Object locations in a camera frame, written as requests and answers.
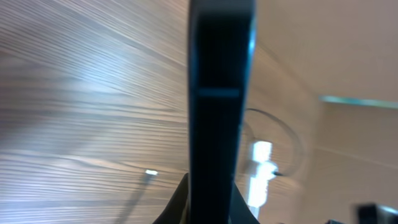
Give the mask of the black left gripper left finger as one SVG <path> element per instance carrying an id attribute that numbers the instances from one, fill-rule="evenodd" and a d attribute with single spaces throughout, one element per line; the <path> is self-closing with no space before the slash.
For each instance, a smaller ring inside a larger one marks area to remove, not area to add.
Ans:
<path id="1" fill-rule="evenodd" d="M 188 208 L 188 173 L 186 173 L 163 212 L 153 224 L 186 224 Z"/>

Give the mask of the black smartphone blue screen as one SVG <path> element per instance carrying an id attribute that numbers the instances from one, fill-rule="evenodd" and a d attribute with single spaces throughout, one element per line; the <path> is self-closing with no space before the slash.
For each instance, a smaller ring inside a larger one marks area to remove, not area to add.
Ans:
<path id="1" fill-rule="evenodd" d="M 252 0 L 192 0 L 189 222 L 227 223 L 256 38 Z"/>

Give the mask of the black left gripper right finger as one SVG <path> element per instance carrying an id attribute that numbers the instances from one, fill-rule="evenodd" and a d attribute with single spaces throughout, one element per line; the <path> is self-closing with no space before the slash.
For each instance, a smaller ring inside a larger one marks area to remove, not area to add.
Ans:
<path id="1" fill-rule="evenodd" d="M 236 184 L 233 185 L 231 194 L 231 224 L 259 224 L 246 205 Z"/>

